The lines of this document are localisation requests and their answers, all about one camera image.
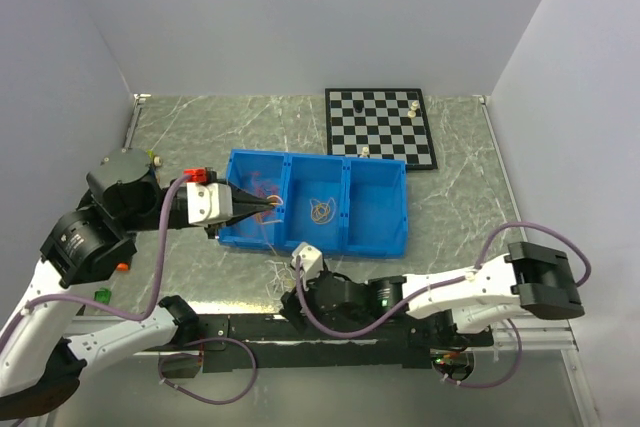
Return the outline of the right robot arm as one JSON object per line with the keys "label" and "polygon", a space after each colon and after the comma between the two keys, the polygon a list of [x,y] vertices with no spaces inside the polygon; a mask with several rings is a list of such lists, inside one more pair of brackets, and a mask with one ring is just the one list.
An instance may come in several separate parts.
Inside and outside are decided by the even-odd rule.
{"label": "right robot arm", "polygon": [[294,252],[291,265],[295,284],[281,298],[281,315],[298,330],[313,325],[341,339],[367,335],[386,323],[441,316],[438,337],[454,346],[516,314],[555,321],[585,313],[567,255],[529,242],[511,243],[507,253],[479,267],[362,283],[330,271],[309,244]]}

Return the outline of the blue three-compartment plastic bin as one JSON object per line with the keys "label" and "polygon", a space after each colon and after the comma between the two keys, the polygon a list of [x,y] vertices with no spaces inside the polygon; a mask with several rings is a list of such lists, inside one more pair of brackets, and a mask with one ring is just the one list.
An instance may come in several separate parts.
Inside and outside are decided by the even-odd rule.
{"label": "blue three-compartment plastic bin", "polygon": [[409,236],[403,162],[234,150],[227,178],[275,201],[275,208],[222,229],[224,246],[293,251],[307,242],[325,254],[401,258]]}

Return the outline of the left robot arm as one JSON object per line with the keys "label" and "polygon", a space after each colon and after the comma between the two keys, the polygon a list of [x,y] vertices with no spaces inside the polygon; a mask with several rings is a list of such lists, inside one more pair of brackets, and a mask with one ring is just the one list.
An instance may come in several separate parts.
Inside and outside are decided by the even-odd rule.
{"label": "left robot arm", "polygon": [[91,373],[155,348],[201,343],[200,321],[179,296],[153,288],[145,310],[118,312],[101,331],[69,336],[68,326],[116,268],[130,261],[143,231],[201,227],[209,237],[270,211],[271,200],[191,169],[162,187],[151,156],[140,149],[111,152],[89,172],[78,207],[63,215],[44,241],[33,277],[1,332],[1,417],[39,417],[65,403]]}

